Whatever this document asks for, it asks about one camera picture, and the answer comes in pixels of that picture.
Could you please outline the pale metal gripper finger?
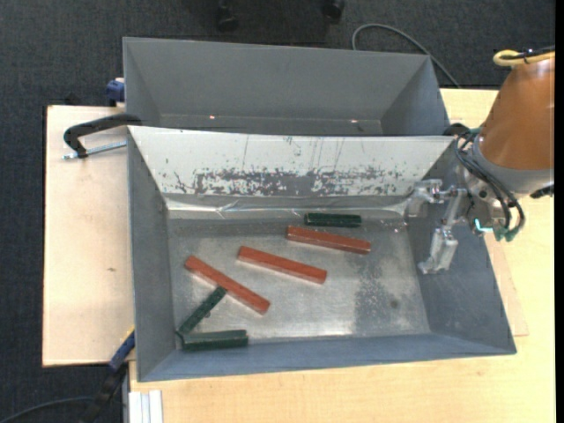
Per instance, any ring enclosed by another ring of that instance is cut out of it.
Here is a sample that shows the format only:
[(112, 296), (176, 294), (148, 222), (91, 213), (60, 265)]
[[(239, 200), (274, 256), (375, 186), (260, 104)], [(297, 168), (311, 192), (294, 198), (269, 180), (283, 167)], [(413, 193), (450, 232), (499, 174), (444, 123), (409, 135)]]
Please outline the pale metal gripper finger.
[(418, 263), (419, 270), (423, 274), (448, 271), (457, 247), (458, 240), (450, 230), (436, 228), (431, 240), (429, 256), (425, 261)]
[(426, 218), (432, 205), (444, 203), (442, 184), (442, 179), (416, 182), (407, 198), (404, 215), (408, 219)]

